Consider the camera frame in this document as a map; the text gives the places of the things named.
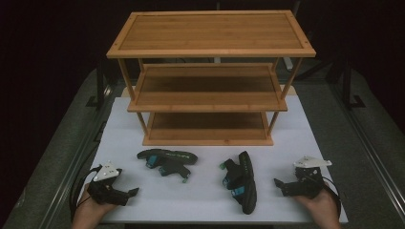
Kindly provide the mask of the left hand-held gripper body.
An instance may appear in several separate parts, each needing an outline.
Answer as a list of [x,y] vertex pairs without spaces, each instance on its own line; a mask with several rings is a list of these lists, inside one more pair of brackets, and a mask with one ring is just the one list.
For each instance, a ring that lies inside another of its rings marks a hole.
[[125,206],[129,196],[123,191],[113,187],[122,170],[118,169],[111,161],[100,164],[96,168],[96,175],[92,178],[88,193],[98,204],[114,204]]

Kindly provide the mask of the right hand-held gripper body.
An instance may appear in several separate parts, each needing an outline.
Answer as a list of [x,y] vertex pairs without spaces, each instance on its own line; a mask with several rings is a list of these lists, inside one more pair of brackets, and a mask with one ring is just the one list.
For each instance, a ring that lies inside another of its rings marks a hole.
[[284,188],[288,189],[288,196],[285,197],[315,198],[324,186],[321,168],[331,166],[331,162],[313,156],[303,156],[295,161],[293,166],[297,180],[286,183]]

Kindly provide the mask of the black sandal with green print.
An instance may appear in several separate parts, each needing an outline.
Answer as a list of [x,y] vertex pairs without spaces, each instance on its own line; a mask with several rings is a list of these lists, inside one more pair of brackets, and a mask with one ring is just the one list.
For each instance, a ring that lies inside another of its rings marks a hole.
[[222,170],[226,170],[223,186],[242,206],[243,213],[250,215],[255,210],[257,202],[253,166],[247,151],[240,153],[238,159],[239,163],[230,158],[220,165]]
[[185,151],[171,151],[166,149],[148,149],[137,154],[138,159],[144,159],[150,169],[159,168],[160,175],[167,177],[178,174],[182,182],[186,183],[191,172],[186,165],[194,165],[198,157]]

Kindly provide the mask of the three-tier wooden shoe rack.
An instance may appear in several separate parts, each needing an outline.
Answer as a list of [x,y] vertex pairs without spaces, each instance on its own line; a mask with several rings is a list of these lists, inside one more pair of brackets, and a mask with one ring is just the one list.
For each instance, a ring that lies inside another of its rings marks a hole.
[[270,145],[290,85],[280,59],[316,55],[289,10],[133,12],[107,52],[143,142]]

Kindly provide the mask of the person's left hand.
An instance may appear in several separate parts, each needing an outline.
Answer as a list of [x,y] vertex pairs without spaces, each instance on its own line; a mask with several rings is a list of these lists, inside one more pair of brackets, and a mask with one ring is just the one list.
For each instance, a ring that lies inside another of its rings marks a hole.
[[88,193],[89,185],[84,186],[80,204],[76,206],[72,229],[96,229],[102,219],[117,208],[114,204],[98,204]]

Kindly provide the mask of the person's right hand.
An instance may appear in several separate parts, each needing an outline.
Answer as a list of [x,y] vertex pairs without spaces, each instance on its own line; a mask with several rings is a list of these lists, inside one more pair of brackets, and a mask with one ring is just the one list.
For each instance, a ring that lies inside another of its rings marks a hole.
[[313,221],[320,229],[342,229],[335,202],[325,189],[321,190],[315,198],[296,196],[294,199],[308,209]]

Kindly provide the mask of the black metal stand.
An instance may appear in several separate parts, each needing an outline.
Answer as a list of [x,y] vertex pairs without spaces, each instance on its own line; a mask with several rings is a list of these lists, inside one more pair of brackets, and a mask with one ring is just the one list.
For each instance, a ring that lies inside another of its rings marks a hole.
[[96,94],[92,95],[87,103],[87,107],[94,107],[100,110],[105,101],[105,83],[107,82],[106,73],[108,69],[108,61],[101,60],[96,67]]
[[344,60],[342,72],[342,101],[350,111],[353,108],[365,108],[365,104],[359,95],[351,95],[352,68],[347,59]]

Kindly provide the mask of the aluminium table rail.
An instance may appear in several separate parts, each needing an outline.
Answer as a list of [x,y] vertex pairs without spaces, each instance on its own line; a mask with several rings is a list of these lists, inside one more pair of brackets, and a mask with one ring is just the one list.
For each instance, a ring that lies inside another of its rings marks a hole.
[[405,225],[405,197],[402,195],[402,192],[395,184],[392,176],[383,164],[380,156],[377,154],[377,150],[374,148],[372,141],[367,136],[365,129],[362,127],[357,116],[353,112],[353,108],[343,101],[343,94],[340,92],[337,86],[330,85],[330,90],[337,100],[339,106],[343,110],[343,114],[351,124],[352,129],[359,138],[363,148],[365,149],[366,156],[371,163],[386,194],[388,195],[391,204],[393,205],[397,214]]
[[69,229],[71,225],[72,196],[76,190],[80,192],[78,183],[92,168],[111,108],[110,100],[115,97],[115,87],[106,87],[100,110],[86,106],[95,94],[96,90],[89,93],[79,90],[56,132],[56,140],[51,141],[48,178],[53,178],[56,186],[39,229]]

